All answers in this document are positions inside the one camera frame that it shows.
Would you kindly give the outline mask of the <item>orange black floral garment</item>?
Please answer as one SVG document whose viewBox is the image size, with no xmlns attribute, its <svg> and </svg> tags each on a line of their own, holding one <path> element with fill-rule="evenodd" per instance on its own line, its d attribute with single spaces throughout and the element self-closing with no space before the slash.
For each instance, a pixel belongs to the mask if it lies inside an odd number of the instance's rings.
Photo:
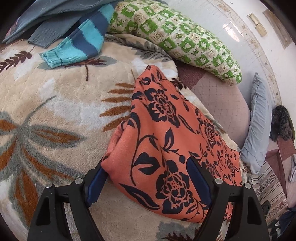
<svg viewBox="0 0 296 241">
<path fill-rule="evenodd" d="M 241 185 L 239 153 L 157 66 L 149 65 L 135 81 L 129 119 L 114 131 L 102 168 L 146 209 L 201 223 L 211 195 L 194 162 L 227 184 Z"/>
</svg>

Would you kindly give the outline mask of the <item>striped floral bed sheet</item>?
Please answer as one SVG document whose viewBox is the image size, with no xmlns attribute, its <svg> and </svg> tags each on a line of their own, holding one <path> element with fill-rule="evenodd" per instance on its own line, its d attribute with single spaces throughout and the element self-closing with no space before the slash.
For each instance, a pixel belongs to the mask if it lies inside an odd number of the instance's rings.
<svg viewBox="0 0 296 241">
<path fill-rule="evenodd" d="M 263 163 L 258 174 L 249 174 L 248 182 L 252 185 L 261 205 L 267 201 L 271 204 L 266 218 L 267 224 L 279 219 L 287 211 L 288 201 L 284 190 L 267 161 Z"/>
</svg>

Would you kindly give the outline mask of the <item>light blue pillow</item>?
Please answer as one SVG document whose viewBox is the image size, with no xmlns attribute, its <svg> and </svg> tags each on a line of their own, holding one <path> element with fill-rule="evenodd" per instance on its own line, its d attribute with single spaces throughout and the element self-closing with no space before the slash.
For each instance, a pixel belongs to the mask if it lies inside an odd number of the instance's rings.
<svg viewBox="0 0 296 241">
<path fill-rule="evenodd" d="M 241 160 L 258 174 L 265 161 L 271 131 L 272 106 L 267 81 L 255 73 L 251 87 L 251 114 L 248 134 L 241 148 Z"/>
</svg>

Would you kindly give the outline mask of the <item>cream leaf pattern blanket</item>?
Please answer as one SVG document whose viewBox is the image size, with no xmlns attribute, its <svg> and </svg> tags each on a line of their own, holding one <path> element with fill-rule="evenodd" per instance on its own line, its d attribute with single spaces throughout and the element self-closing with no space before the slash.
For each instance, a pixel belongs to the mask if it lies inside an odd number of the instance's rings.
<svg viewBox="0 0 296 241">
<path fill-rule="evenodd" d="M 41 53 L 24 40 L 1 51 L 1 226 L 17 240 L 27 239 L 46 184 L 70 184 L 97 165 L 146 66 L 178 79 L 163 49 L 128 34 L 108 35 L 98 56 L 60 68 Z"/>
</svg>

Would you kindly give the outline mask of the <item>dark furry cushion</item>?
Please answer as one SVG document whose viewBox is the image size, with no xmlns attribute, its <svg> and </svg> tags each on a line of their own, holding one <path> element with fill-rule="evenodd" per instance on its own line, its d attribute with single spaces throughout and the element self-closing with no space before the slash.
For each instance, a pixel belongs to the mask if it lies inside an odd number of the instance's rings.
<svg viewBox="0 0 296 241">
<path fill-rule="evenodd" d="M 281 137 L 284 141 L 295 140 L 295 129 L 287 108 L 283 105 L 276 106 L 272 111 L 270 139 L 273 142 Z"/>
</svg>

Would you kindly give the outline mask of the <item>pink quilted mattress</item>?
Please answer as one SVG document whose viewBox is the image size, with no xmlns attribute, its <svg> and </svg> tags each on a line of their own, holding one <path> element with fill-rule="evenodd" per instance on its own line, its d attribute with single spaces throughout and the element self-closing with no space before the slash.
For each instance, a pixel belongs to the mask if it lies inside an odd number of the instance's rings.
<svg viewBox="0 0 296 241">
<path fill-rule="evenodd" d="M 250 124 L 250 110 L 239 88 L 229 86 L 201 68 L 177 60 L 175 64 L 179 80 L 199 98 L 238 147 L 243 147 Z"/>
</svg>

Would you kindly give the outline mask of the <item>blue turquoise striped garment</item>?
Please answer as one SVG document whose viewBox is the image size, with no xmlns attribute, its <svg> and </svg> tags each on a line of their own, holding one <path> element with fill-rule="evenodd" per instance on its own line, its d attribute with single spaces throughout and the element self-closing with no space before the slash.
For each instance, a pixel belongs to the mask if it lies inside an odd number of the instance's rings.
<svg viewBox="0 0 296 241">
<path fill-rule="evenodd" d="M 100 52 L 118 1 L 103 4 L 87 14 L 83 22 L 55 48 L 41 54 L 50 68 L 78 63 Z"/>
</svg>

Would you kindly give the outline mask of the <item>grey-blue knit sweater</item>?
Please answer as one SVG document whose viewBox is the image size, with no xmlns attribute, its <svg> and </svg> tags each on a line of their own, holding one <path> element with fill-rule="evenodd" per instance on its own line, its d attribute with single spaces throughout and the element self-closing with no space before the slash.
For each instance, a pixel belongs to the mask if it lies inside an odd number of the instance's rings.
<svg viewBox="0 0 296 241">
<path fill-rule="evenodd" d="M 3 43 L 10 44 L 27 36 L 28 42 L 42 48 L 65 36 L 67 32 L 88 14 L 106 4 L 118 1 L 35 1 L 17 19 L 15 28 Z"/>
</svg>

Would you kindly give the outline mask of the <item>green white checkered pillow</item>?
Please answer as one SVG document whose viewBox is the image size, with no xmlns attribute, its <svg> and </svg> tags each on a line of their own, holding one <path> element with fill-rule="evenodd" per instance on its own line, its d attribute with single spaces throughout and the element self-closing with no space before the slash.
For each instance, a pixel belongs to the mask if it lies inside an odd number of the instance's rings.
<svg viewBox="0 0 296 241">
<path fill-rule="evenodd" d="M 218 37 L 159 1 L 120 1 L 109 31 L 145 38 L 171 57 L 209 71 L 229 85 L 242 81 L 238 62 Z"/>
</svg>

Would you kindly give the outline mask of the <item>beige wall switch plate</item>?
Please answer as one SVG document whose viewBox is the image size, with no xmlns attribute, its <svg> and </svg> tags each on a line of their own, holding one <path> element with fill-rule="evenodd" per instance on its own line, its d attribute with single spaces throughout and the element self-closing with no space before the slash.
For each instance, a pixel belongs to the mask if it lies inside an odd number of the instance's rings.
<svg viewBox="0 0 296 241">
<path fill-rule="evenodd" d="M 250 13 L 248 15 L 248 18 L 254 23 L 255 29 L 260 34 L 261 37 L 264 37 L 267 35 L 266 29 L 263 27 L 262 23 L 259 21 L 259 19 L 256 17 L 254 13 Z"/>
</svg>

